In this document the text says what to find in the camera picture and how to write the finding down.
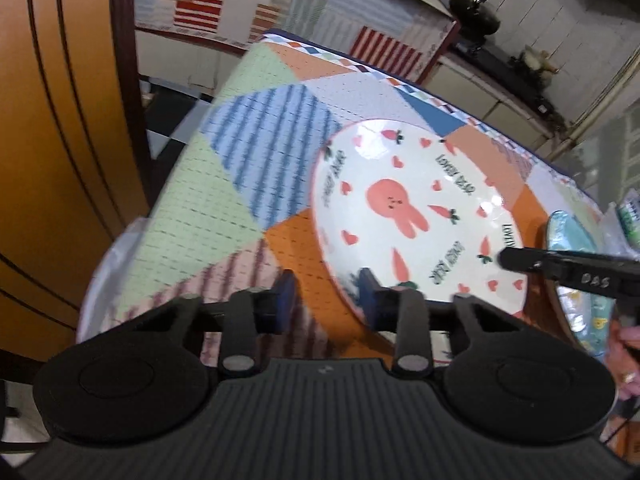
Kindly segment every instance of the patchwork tablecloth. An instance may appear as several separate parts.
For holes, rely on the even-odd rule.
[[[420,0],[136,0],[136,25],[248,48],[277,27],[411,81],[453,29]]]
[[[182,292],[206,301],[269,286],[292,269],[302,304],[292,332],[263,339],[272,355],[386,355],[341,301],[321,261],[308,208],[312,161],[346,124],[389,118],[429,126],[465,152],[504,197],[523,242],[540,246],[549,215],[572,212],[601,239],[600,213],[575,183],[452,105],[325,49],[266,34],[251,48],[184,150],[156,206],[111,323]],[[557,332],[542,284],[525,315]],[[213,364],[216,335],[203,360]]]

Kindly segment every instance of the white plate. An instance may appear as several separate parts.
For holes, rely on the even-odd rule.
[[[347,304],[369,267],[383,286],[413,286],[431,300],[469,292],[509,314],[527,277],[499,267],[522,247],[511,213],[478,167],[433,131],[390,120],[336,133],[314,168],[311,207],[322,258]]]

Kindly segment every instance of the ribbed black surface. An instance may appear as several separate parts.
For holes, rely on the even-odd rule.
[[[194,420],[124,449],[54,440],[22,466],[47,480],[589,480],[629,469],[596,440],[553,448],[495,442],[466,428],[431,386],[378,360],[272,360],[223,382]]]

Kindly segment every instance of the black pot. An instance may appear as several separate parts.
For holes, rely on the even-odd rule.
[[[480,38],[494,34],[500,20],[483,4],[487,0],[449,0],[449,8],[462,24]]]

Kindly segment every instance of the wooden door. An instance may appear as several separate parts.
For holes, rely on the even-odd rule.
[[[74,341],[93,270],[148,213],[133,8],[0,9],[0,351],[42,362]]]

